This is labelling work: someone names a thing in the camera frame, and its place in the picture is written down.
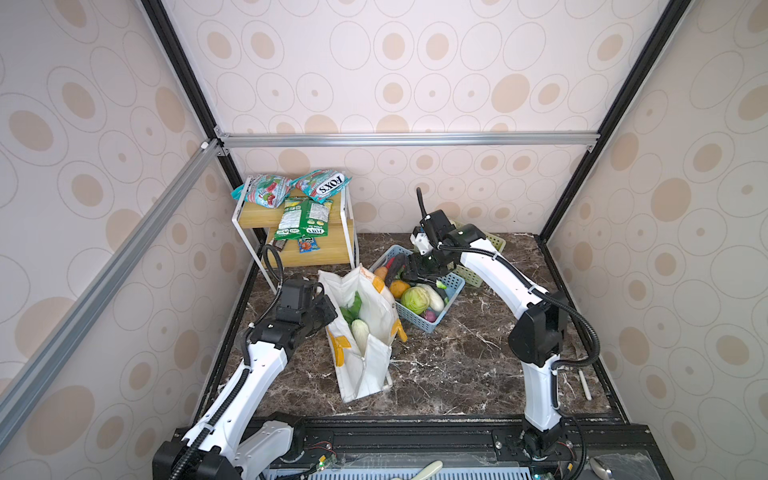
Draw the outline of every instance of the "marble countertop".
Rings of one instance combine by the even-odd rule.
[[[552,276],[533,237],[501,234],[507,240],[505,257],[525,275],[554,290]],[[361,233],[360,260],[373,264],[393,244],[410,245],[409,235]],[[286,276],[301,273],[316,279],[318,267],[286,269]],[[349,266],[326,266],[339,275]],[[263,279],[257,279],[240,329],[255,321],[272,300]],[[258,416],[276,411],[294,415],[511,415],[525,410],[520,361],[512,354],[507,337],[515,318],[487,285],[465,286],[435,332],[425,333],[404,322],[408,342],[392,344],[389,372],[392,388],[343,403],[336,383],[333,357],[326,335],[308,339],[295,352],[264,396]],[[583,356],[584,348],[569,323],[563,358]],[[224,373],[229,379],[242,355],[233,347]],[[578,374],[559,376],[561,402],[566,412],[601,413],[611,408],[594,370],[584,370],[593,399],[587,401]]]

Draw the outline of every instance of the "wallpaper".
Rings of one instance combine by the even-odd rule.
[[[684,19],[550,248],[678,480],[768,471],[768,2]]]
[[[595,129],[665,0],[166,0],[224,131]]]
[[[0,454],[0,479],[138,480],[190,424],[250,254],[208,167]]]
[[[540,232],[565,189],[584,145],[499,147],[235,148],[243,175],[296,178],[336,168],[352,180],[358,232],[410,233],[420,220],[416,188],[427,211],[443,209],[486,232]]]
[[[131,0],[0,2],[0,391],[200,145],[152,35]]]

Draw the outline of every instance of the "blue plastic basket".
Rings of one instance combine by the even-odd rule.
[[[400,253],[405,253],[406,255],[410,255],[413,252],[401,247],[400,245],[392,245],[389,250],[386,251],[370,268],[371,271],[376,270],[378,267],[384,265],[385,263],[389,262],[389,259],[394,257],[395,255],[398,255]],[[400,305],[400,302],[396,301],[397,306],[397,314],[400,316],[401,319],[406,319],[410,323],[413,323],[418,328],[424,330],[427,333],[432,333],[435,331],[435,327],[440,324],[442,321],[442,317],[445,316],[445,314],[448,312],[448,309],[451,308],[451,305],[453,305],[453,301],[456,300],[456,297],[458,296],[458,293],[462,291],[462,288],[464,288],[464,284],[466,283],[463,278],[456,275],[455,273],[449,273],[446,276],[441,276],[440,280],[448,287],[445,289],[445,293],[448,294],[448,304],[445,306],[444,309],[442,309],[442,312],[437,316],[437,320],[434,323],[427,322],[422,317],[416,315],[411,310],[408,310],[404,306]]]

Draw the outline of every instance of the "wooden shelf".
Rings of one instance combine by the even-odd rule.
[[[337,218],[336,224],[331,223],[327,237],[317,237],[315,241],[320,250],[313,252],[299,253],[299,243],[296,240],[286,241],[286,246],[280,252],[280,259],[284,266],[313,266],[313,265],[336,265],[338,263],[349,263],[349,253],[346,249],[346,240],[344,229],[341,225],[341,219]],[[349,235],[353,234],[353,220],[346,221]],[[270,231],[266,242],[270,243],[275,236],[275,230]]]
[[[328,218],[330,225],[338,225],[341,227],[341,215],[339,215],[339,208],[341,208],[341,195],[342,192],[332,196],[330,200],[333,200],[331,206],[331,213]],[[293,189],[289,196],[291,197],[306,197],[304,192],[298,189]],[[252,204],[251,202],[245,202],[243,204],[243,212],[240,214],[238,223],[242,228],[272,228],[277,227],[280,224],[280,219],[283,218],[283,208],[280,205],[278,208],[266,208],[258,204]]]

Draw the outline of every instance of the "white tote bag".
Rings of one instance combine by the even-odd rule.
[[[344,277],[322,270],[318,272],[318,280],[336,308],[336,319],[326,327],[326,333],[344,402],[361,399],[392,386],[388,371],[391,345],[396,333],[404,337],[394,297],[381,284],[380,293],[373,285],[374,278],[373,273],[362,265]],[[360,348],[339,309],[354,301],[355,292],[360,294],[362,300],[359,318],[368,324],[370,330],[365,356],[360,354]]]

